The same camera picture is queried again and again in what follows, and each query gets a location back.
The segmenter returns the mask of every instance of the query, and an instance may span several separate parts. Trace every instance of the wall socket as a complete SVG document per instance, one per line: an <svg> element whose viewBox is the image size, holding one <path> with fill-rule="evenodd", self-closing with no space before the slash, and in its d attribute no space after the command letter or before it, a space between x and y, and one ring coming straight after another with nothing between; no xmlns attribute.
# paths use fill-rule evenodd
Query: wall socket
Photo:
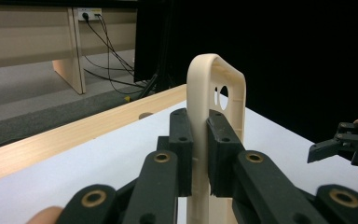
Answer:
<svg viewBox="0 0 358 224"><path fill-rule="evenodd" d="M89 15L89 21L98 21L99 18L96 15L100 14L102 16L103 10L99 7L78 7L77 16L80 21L85 21L83 13Z"/></svg>

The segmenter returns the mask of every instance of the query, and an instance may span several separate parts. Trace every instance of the black background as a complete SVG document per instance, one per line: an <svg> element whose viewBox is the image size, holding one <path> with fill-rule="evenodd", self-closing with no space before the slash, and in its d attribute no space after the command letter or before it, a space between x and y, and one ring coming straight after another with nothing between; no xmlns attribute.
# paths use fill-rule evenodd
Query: black background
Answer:
<svg viewBox="0 0 358 224"><path fill-rule="evenodd" d="M248 108L312 142L333 138L358 119L358 1L255 2L180 1L170 75L186 83L195 56L217 53L244 73Z"/></svg>

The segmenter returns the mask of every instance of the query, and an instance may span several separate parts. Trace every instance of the floor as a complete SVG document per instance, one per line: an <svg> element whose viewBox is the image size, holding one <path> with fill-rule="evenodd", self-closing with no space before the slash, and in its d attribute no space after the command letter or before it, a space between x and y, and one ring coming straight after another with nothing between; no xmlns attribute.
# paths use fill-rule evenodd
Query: floor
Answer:
<svg viewBox="0 0 358 224"><path fill-rule="evenodd" d="M52 62L1 67L0 146L126 104L128 97L136 98L145 83L134 82L132 72L121 64L125 62L133 67L134 50L117 55L123 61L111 54L109 74L107 54L83 57L84 94L72 89L54 71ZM106 80L108 75L115 82Z"/></svg>
<svg viewBox="0 0 358 224"><path fill-rule="evenodd" d="M133 66L134 50L121 51L117 54ZM113 56L109 58L111 68L123 68L117 59L113 60ZM102 68L107 67L106 54L87 56L83 61L84 69L107 77L107 69ZM125 70L110 70L109 75L115 80L134 84L132 75ZM2 67L0 68L0 120L128 87L121 83L110 83L88 72L85 72L85 78L86 93L78 94L55 73L52 62Z"/></svg>

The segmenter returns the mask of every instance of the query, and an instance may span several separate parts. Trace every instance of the cream handle-shaped object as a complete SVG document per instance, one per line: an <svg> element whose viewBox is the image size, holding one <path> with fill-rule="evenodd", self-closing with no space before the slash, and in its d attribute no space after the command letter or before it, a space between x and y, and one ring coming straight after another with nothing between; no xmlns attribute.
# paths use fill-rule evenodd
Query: cream handle-shaped object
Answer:
<svg viewBox="0 0 358 224"><path fill-rule="evenodd" d="M237 223L231 199L210 196L207 119L210 109L221 112L243 143L245 77L219 55L201 54L188 68L186 85L186 108L194 138L192 196L187 198L186 223ZM227 98L221 90L227 90Z"/></svg>

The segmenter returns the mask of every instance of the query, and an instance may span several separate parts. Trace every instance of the metal ring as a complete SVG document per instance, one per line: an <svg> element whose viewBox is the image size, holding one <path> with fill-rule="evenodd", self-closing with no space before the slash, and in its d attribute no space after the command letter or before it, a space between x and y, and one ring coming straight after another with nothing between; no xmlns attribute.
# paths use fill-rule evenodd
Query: metal ring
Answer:
<svg viewBox="0 0 358 224"><path fill-rule="evenodd" d="M159 153L155 156L156 162L166 162L170 160L170 155L167 153Z"/></svg>
<svg viewBox="0 0 358 224"><path fill-rule="evenodd" d="M333 199L333 201L335 201L336 203L350 208L358 207L357 198L346 190L331 189L329 195L330 198Z"/></svg>
<svg viewBox="0 0 358 224"><path fill-rule="evenodd" d="M257 154L257 153L247 153L246 160L251 161L251 162L262 162L264 160L264 158L260 154Z"/></svg>
<svg viewBox="0 0 358 224"><path fill-rule="evenodd" d="M97 200L90 200L91 195L98 195L100 197ZM84 195L83 198L81 199L81 203L85 207L95 207L103 203L105 199L106 199L106 193L103 190L95 189Z"/></svg>

